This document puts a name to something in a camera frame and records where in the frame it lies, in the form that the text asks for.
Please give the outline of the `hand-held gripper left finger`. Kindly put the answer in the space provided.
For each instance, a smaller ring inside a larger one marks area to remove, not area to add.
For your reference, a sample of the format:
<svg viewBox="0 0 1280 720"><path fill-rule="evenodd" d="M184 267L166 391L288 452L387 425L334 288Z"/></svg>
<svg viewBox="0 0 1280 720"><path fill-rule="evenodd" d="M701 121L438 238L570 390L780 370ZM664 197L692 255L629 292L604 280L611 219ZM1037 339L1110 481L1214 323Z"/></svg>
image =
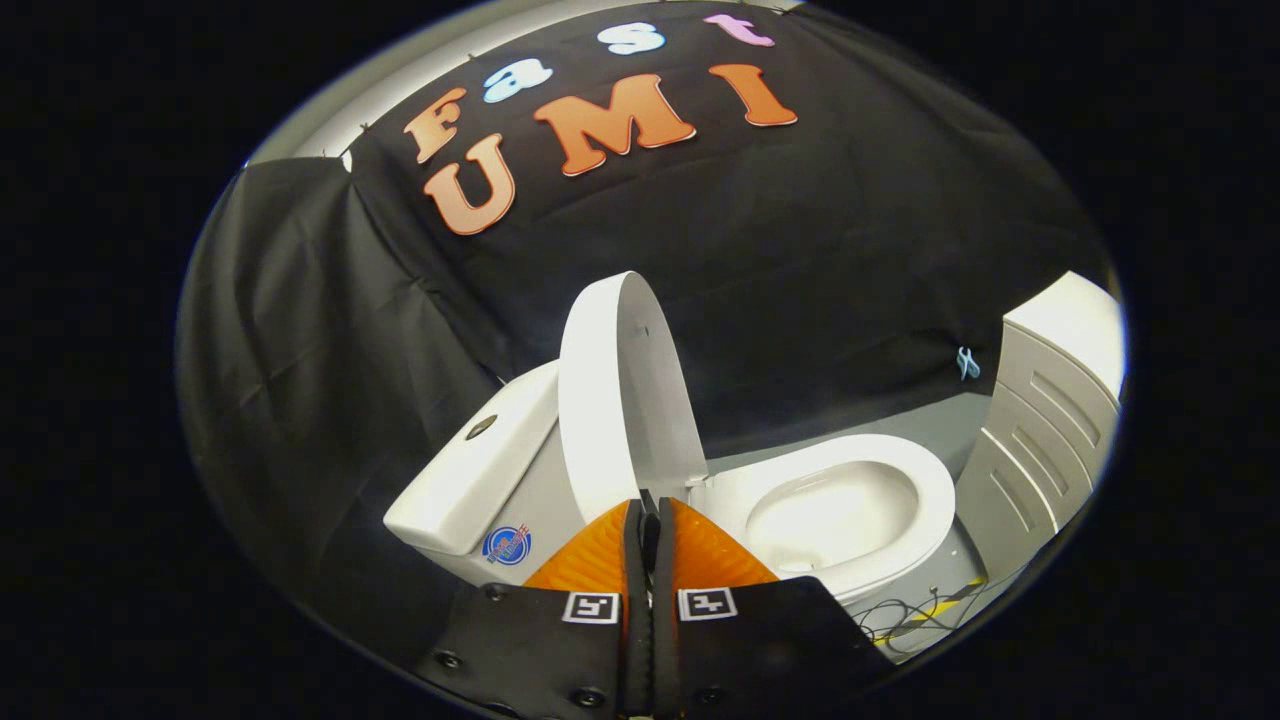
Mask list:
<svg viewBox="0 0 1280 720"><path fill-rule="evenodd" d="M626 719L652 705L639 500L586 524L520 584L460 591L415 664L434 691L515 719Z"/></svg>

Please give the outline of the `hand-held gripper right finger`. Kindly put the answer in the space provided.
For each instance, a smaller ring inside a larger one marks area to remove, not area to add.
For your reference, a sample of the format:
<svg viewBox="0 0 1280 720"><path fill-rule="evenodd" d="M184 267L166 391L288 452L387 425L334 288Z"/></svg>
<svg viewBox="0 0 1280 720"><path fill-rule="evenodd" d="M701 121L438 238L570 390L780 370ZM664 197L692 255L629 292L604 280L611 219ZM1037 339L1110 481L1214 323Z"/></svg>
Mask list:
<svg viewBox="0 0 1280 720"><path fill-rule="evenodd" d="M689 503L658 511L659 719L833 719L896 675L817 578L782 578Z"/></svg>

